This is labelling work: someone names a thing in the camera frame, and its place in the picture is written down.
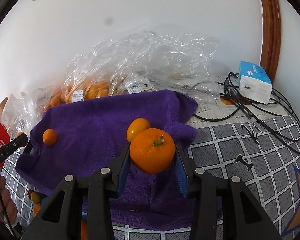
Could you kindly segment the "small orange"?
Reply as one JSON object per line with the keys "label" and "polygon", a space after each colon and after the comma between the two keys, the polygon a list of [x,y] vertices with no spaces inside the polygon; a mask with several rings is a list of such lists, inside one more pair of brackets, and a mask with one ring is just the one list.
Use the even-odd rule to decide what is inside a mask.
{"label": "small orange", "polygon": [[42,140],[46,146],[53,146],[58,140],[58,135],[55,130],[50,128],[43,133]]}

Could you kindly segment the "large orange with stem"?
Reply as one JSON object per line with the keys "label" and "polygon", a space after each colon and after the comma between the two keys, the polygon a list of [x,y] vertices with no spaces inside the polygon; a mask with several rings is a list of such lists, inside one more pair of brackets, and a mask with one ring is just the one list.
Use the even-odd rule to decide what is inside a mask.
{"label": "large orange with stem", "polygon": [[175,143],[165,131],[149,128],[138,133],[130,143],[132,163],[146,174],[167,170],[173,162]]}

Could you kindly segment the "yellow-orange kumquat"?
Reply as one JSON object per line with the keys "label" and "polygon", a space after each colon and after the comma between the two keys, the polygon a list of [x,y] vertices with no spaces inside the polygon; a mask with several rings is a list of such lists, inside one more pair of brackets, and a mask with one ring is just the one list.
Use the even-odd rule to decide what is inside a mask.
{"label": "yellow-orange kumquat", "polygon": [[135,136],[143,130],[149,129],[151,124],[144,118],[137,118],[131,122],[127,128],[126,138],[128,141],[132,141]]}

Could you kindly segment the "purple towel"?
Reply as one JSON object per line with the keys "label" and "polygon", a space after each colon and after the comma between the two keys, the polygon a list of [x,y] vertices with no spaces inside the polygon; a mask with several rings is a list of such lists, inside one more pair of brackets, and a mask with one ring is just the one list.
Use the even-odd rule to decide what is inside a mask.
{"label": "purple towel", "polygon": [[[187,125],[197,107],[191,97],[171,90],[52,107],[30,133],[33,153],[21,154],[15,169],[39,192],[51,194],[66,175],[90,176],[120,155],[127,143],[127,128],[137,118],[166,131],[186,151],[197,135]],[[42,136],[50,128],[58,140],[46,146]],[[147,175],[132,166],[124,192],[110,200],[110,210],[115,223],[167,231],[191,225],[194,201],[181,194],[174,167]]]}

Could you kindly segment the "clear bag of oranges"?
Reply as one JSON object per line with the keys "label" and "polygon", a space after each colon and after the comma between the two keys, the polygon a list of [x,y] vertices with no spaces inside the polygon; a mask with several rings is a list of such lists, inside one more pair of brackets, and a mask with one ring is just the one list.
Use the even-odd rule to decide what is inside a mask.
{"label": "clear bag of oranges", "polygon": [[60,84],[53,89],[45,109],[108,96],[114,70],[115,66],[107,59],[93,54],[76,55],[68,64]]}

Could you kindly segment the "crumpled clear plastic bag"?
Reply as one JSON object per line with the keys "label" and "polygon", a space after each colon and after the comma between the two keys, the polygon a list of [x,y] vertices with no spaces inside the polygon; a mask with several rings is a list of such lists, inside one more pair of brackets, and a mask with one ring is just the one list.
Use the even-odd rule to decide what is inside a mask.
{"label": "crumpled clear plastic bag", "polygon": [[110,95],[168,89],[207,102],[219,97],[211,69],[217,45],[214,37],[144,30],[104,40],[94,54],[97,66],[109,75]]}

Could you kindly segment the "brown wooden door frame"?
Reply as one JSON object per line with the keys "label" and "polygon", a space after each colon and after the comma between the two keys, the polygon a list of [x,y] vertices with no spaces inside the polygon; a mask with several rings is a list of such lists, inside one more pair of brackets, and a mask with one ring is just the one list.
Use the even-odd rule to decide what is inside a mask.
{"label": "brown wooden door frame", "polygon": [[281,14],[279,0],[261,0],[262,49],[260,66],[270,80],[275,80],[281,49]]}

